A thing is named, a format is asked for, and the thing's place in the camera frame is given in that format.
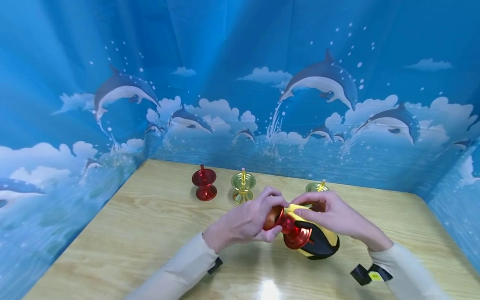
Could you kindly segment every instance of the wrist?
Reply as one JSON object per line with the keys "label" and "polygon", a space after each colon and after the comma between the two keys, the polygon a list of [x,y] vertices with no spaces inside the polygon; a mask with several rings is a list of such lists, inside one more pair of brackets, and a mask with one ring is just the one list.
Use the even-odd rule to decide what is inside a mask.
{"label": "wrist", "polygon": [[210,225],[202,234],[207,246],[219,254],[222,250],[232,244],[232,238],[228,235],[225,227],[218,222]]}
{"label": "wrist", "polygon": [[374,224],[368,226],[356,239],[363,242],[372,252],[387,251],[394,245],[392,240]]}

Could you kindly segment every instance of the red spinning top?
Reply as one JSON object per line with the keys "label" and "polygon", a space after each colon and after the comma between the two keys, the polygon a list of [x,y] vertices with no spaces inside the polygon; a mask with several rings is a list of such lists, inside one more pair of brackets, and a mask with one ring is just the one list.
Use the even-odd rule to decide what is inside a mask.
{"label": "red spinning top", "polygon": [[192,175],[192,183],[198,186],[197,198],[202,201],[210,201],[216,196],[216,187],[213,183],[216,180],[216,173],[211,169],[205,169],[200,165],[200,170]]}
{"label": "red spinning top", "polygon": [[290,249],[300,249],[310,240],[311,228],[300,228],[295,225],[295,219],[285,214],[283,206],[275,206],[267,216],[264,230],[270,230],[275,226],[282,227],[283,242]]}

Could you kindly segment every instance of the black wrist strap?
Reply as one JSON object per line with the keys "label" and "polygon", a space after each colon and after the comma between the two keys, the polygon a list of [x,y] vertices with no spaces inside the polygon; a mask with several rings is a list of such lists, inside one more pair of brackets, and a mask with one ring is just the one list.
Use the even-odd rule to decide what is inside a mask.
{"label": "black wrist strap", "polygon": [[208,270],[207,273],[208,273],[209,275],[215,273],[215,271],[216,271],[221,265],[223,265],[223,261],[220,259],[220,257],[217,257],[217,258],[215,259],[215,265],[214,265],[210,270]]}
{"label": "black wrist strap", "polygon": [[361,285],[365,286],[372,281],[383,281],[387,282],[393,279],[393,276],[387,272],[385,269],[380,267],[377,264],[372,264],[370,269],[365,269],[364,266],[359,264],[350,275]]}

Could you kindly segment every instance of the spinning top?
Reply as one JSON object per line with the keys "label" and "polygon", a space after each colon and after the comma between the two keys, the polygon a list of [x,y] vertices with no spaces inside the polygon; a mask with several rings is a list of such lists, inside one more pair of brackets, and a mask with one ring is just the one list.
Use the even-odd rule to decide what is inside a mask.
{"label": "spinning top", "polygon": [[305,188],[306,192],[325,192],[328,191],[329,188],[325,186],[325,179],[322,182],[312,182],[307,185]]}
{"label": "spinning top", "polygon": [[241,168],[241,172],[232,177],[232,186],[236,190],[233,193],[233,200],[237,204],[252,200],[252,189],[255,187],[256,183],[257,181],[255,180],[255,177],[250,173],[246,173],[245,168]]}
{"label": "spinning top", "polygon": [[202,201],[210,201],[216,196],[216,187],[213,183],[216,180],[216,173],[211,169],[205,169],[200,165],[200,170],[192,175],[192,183],[198,186],[197,198]]}
{"label": "spinning top", "polygon": [[283,242],[290,249],[300,249],[310,240],[311,228],[300,228],[295,225],[295,219],[285,211],[282,206],[272,208],[264,224],[264,230],[270,230],[275,226],[282,227]]}

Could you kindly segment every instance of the spinning top disc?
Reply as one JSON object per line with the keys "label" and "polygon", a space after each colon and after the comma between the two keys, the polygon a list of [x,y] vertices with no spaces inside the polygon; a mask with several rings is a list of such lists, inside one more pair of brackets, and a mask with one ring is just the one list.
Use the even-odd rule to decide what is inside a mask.
{"label": "spinning top disc", "polygon": [[322,186],[322,184],[320,182],[312,182],[312,183],[309,183],[307,185],[307,187],[305,188],[305,191],[306,192],[325,192],[325,191],[328,191],[329,188],[324,185]]}
{"label": "spinning top disc", "polygon": [[270,230],[274,228],[275,226],[279,225],[279,221],[282,218],[284,214],[284,208],[283,206],[274,206],[272,207],[272,210],[270,213],[267,215],[267,219],[264,224],[264,230]]}
{"label": "spinning top disc", "polygon": [[208,186],[216,180],[216,173],[211,169],[198,170],[192,175],[192,183],[196,186]]}
{"label": "spinning top disc", "polygon": [[245,184],[242,182],[242,173],[233,175],[232,177],[232,186],[237,191],[250,191],[255,187],[257,180],[250,173],[245,173]]}

